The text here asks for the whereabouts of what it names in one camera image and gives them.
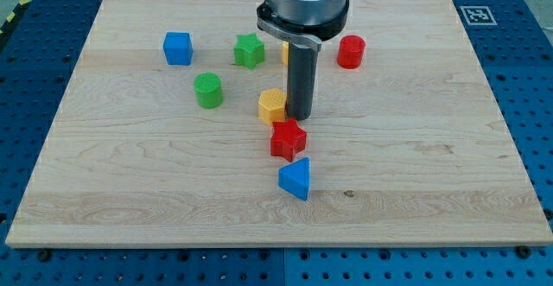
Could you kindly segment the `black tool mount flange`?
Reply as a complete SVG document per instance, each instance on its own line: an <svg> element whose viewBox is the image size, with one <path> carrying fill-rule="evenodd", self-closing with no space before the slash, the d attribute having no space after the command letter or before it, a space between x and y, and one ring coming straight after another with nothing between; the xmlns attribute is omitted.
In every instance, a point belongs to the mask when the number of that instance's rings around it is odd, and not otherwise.
<svg viewBox="0 0 553 286"><path fill-rule="evenodd" d="M257 28L279 40L320 52L322 43L334 38L346 26L349 5L349 0L346 0L344 7L334 19L308 26L284 21L263 2L257 7Z"/></svg>

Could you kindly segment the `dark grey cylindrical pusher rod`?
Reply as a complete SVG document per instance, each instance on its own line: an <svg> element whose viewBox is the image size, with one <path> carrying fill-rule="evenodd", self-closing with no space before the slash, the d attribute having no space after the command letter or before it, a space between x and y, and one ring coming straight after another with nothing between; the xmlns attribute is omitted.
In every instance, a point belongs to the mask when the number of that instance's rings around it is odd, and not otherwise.
<svg viewBox="0 0 553 286"><path fill-rule="evenodd" d="M312 111L318 53L290 43L288 55L286 112L289 118L307 119Z"/></svg>

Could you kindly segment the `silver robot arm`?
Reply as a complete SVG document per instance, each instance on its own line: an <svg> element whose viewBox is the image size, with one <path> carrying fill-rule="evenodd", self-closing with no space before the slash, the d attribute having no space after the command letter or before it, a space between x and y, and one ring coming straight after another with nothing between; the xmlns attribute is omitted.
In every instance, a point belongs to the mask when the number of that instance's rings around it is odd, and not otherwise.
<svg viewBox="0 0 553 286"><path fill-rule="evenodd" d="M309 118L322 43L346 25L349 0L264 0L257 7L257 27L289 44L286 115Z"/></svg>

